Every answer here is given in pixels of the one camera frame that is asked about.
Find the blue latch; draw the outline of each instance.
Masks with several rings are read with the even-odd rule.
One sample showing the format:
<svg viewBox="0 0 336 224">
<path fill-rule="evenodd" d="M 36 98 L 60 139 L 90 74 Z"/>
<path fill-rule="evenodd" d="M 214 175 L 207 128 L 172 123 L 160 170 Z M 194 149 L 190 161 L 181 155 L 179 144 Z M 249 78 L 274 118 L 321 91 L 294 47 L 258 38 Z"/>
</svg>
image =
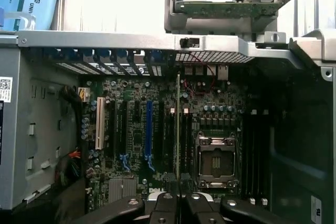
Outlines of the blue latch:
<svg viewBox="0 0 336 224">
<path fill-rule="evenodd" d="M 0 7 L 0 27 L 4 27 L 5 22 L 5 10 Z"/>
</svg>

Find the barcode sticker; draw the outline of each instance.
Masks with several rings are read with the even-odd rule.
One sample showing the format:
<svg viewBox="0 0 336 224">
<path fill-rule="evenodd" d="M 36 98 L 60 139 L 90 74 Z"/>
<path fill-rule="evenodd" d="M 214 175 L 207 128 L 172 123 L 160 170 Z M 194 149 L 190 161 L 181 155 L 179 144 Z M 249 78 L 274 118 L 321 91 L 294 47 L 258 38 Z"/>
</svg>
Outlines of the barcode sticker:
<svg viewBox="0 0 336 224">
<path fill-rule="evenodd" d="M 311 196 L 311 221 L 322 224 L 322 202 L 314 196 Z"/>
<path fill-rule="evenodd" d="M 0 76 L 0 101 L 11 102 L 13 77 Z"/>
</svg>

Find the green circuit board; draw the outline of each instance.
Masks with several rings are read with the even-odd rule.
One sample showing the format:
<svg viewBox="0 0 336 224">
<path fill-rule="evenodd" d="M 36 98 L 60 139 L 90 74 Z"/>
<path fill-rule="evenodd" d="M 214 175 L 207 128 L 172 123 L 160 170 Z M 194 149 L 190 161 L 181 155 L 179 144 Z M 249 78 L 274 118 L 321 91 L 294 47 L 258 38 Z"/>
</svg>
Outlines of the green circuit board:
<svg viewBox="0 0 336 224">
<path fill-rule="evenodd" d="M 197 186 L 196 136 L 200 131 L 213 137 L 234 133 L 239 143 L 243 129 L 239 112 L 245 101 L 243 89 L 234 83 L 221 82 L 209 89 L 212 80 L 204 79 L 181 79 L 178 84 L 175 80 L 149 78 L 84 81 L 82 87 L 90 94 L 89 101 L 83 103 L 87 123 L 82 135 L 89 146 L 89 211 L 124 196 L 136 194 L 146 199 L 152 192 L 165 191 L 165 174 L 176 171 L 190 175 L 193 190 L 205 191 L 215 199 L 222 194 L 239 194 L 238 188 L 211 190 Z M 101 150 L 95 148 L 97 98 L 105 102 Z M 241 145 L 236 146 L 235 166 L 239 171 Z"/>
</svg>

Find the screw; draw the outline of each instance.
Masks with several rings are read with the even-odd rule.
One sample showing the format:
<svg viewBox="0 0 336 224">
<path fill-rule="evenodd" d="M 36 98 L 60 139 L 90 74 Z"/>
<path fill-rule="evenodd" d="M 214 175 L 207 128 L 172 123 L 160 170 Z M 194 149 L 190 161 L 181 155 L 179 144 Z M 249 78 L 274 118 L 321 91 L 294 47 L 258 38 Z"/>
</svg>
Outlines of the screw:
<svg viewBox="0 0 336 224">
<path fill-rule="evenodd" d="M 165 194 L 165 195 L 163 196 L 163 198 L 165 198 L 165 199 L 172 199 L 173 196 L 171 196 L 170 194 Z"/>
<path fill-rule="evenodd" d="M 136 200 L 136 199 L 131 199 L 130 201 L 128 201 L 128 204 L 129 205 L 136 205 L 138 204 L 139 202 Z"/>
<path fill-rule="evenodd" d="M 191 194 L 191 197 L 193 199 L 199 199 L 200 198 L 200 196 L 198 194 Z"/>
<path fill-rule="evenodd" d="M 229 199 L 229 200 L 227 201 L 227 204 L 230 205 L 230 206 L 232 206 L 232 207 L 234 207 L 235 205 L 237 205 L 237 202 L 235 202 L 235 201 L 232 200 L 232 199 Z"/>
<path fill-rule="evenodd" d="M 209 219 L 209 223 L 211 223 L 211 224 L 215 224 L 217 221 L 214 219 L 214 218 L 210 218 Z"/>
</svg>

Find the label sticker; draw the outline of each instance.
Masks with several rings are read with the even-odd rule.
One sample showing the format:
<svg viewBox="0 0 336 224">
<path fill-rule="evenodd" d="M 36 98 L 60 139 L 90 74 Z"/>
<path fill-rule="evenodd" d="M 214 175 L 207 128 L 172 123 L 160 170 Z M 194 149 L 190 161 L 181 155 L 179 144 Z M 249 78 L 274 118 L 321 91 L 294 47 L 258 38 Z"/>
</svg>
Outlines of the label sticker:
<svg viewBox="0 0 336 224">
<path fill-rule="evenodd" d="M 4 122 L 4 101 L 0 101 L 0 165 L 2 156 L 2 129 Z"/>
<path fill-rule="evenodd" d="M 322 202 L 314 196 L 311 196 L 311 221 L 322 224 Z"/>
<path fill-rule="evenodd" d="M 13 77 L 0 76 L 0 100 L 11 102 Z"/>
</svg>

